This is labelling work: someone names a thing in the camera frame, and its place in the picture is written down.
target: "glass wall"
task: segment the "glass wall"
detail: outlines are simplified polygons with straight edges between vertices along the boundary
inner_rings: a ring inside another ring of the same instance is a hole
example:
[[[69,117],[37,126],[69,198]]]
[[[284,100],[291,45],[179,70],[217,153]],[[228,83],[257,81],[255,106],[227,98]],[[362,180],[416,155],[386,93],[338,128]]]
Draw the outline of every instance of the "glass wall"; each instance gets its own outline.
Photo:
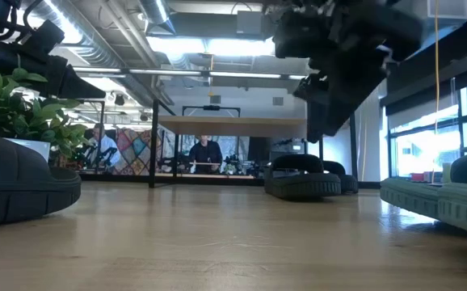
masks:
[[[444,166],[465,154],[467,87],[457,94],[460,98],[461,117],[458,117],[459,105],[456,104],[390,129],[393,177],[429,181],[430,173],[434,171],[435,181],[438,181]],[[436,119],[438,128],[435,133]]]

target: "person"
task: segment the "person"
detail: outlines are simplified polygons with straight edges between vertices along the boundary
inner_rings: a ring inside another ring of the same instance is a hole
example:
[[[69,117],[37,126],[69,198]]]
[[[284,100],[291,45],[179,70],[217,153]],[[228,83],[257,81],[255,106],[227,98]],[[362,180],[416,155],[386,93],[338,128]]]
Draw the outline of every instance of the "person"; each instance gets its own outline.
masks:
[[[196,165],[195,174],[219,174],[223,155],[219,144],[209,141],[208,136],[198,136],[200,142],[196,143],[189,153],[189,158],[194,162],[209,162],[219,165]]]
[[[117,144],[115,143],[114,140],[112,140],[109,136],[106,135],[106,131],[104,130],[102,124],[95,125],[93,134],[94,136],[89,140],[89,142],[95,147],[97,147],[99,144],[99,136],[101,136],[101,153],[104,153],[110,148],[117,149]],[[90,152],[90,149],[86,151],[85,156],[87,156],[89,152]],[[102,159],[99,162],[106,161],[110,157],[110,154],[107,154],[106,156],[102,157]],[[95,150],[91,154],[90,160],[92,161],[92,165],[96,157],[97,157],[97,150]],[[113,172],[113,166],[119,161],[120,161],[120,152],[119,150],[117,150],[110,158],[110,164],[106,165],[108,167],[107,171]]]

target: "pipe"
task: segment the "pipe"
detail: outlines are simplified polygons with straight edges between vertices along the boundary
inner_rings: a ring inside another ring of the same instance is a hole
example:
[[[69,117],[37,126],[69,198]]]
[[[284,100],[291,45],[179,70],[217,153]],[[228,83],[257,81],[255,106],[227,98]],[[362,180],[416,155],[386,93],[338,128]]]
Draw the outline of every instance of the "pipe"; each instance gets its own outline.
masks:
[[[126,27],[122,24],[122,22],[120,22],[120,19],[111,10],[111,7],[108,5],[107,1],[98,0],[98,3],[103,8],[104,12],[106,12],[110,16],[111,20],[119,28],[120,32],[122,32],[122,35],[126,38],[126,40],[128,40],[128,42],[133,46],[133,49],[135,49],[135,52],[138,53],[138,55],[144,61],[144,63],[149,67],[155,66],[153,61],[151,61],[151,59],[149,58],[147,52],[138,46],[138,43],[131,37],[131,34],[128,32]]]
[[[23,6],[31,5],[34,0],[23,0]],[[70,50],[79,55],[83,60],[92,66],[107,68],[125,67],[125,62],[107,43],[107,41],[97,32],[95,27],[85,18],[84,15],[68,0],[44,0],[32,12],[32,15],[40,19],[49,19],[58,27],[63,27],[67,23],[77,29],[82,36],[79,43],[82,47],[71,48]],[[137,78],[128,75],[126,78],[118,79],[121,85],[137,93],[137,102],[145,107],[150,107],[153,101],[154,90],[142,85]]]
[[[138,32],[137,26],[135,23],[131,21],[131,19],[126,14],[124,8],[116,1],[116,0],[108,0],[109,5],[113,8],[114,12],[126,23],[126,26],[129,28],[129,31],[133,34],[133,37],[137,39],[140,46],[144,49],[144,52],[147,56],[151,59],[155,67],[159,67],[158,59],[154,54],[154,51],[151,49],[151,46],[147,42],[145,36],[143,36],[140,32]]]
[[[140,9],[144,14],[145,19],[147,20],[146,24],[149,22],[154,26],[159,26],[167,30],[173,35],[176,34],[175,27],[169,19],[169,10],[167,9],[167,4],[164,0],[138,0],[138,3],[140,4]]]

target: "patterned fabric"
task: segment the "patterned fabric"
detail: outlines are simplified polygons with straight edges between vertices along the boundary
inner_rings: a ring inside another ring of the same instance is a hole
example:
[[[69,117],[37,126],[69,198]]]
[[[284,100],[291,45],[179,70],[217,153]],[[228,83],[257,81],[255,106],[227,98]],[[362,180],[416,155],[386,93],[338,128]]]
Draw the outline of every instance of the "patterned fabric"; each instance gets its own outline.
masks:
[[[131,129],[117,129],[116,136],[122,159],[115,165],[113,174],[149,175],[151,131],[138,133]],[[160,158],[161,154],[161,137],[158,134],[157,158]]]

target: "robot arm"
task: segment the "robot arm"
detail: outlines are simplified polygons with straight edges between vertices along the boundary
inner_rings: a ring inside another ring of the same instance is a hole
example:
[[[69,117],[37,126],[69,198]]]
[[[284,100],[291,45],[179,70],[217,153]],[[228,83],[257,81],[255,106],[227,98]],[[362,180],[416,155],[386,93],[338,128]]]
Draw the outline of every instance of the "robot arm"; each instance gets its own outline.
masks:
[[[308,137],[334,136],[386,78],[386,61],[404,61],[421,45],[422,24],[394,1],[295,0],[280,18],[276,56],[309,58],[317,70],[293,93],[308,103]]]

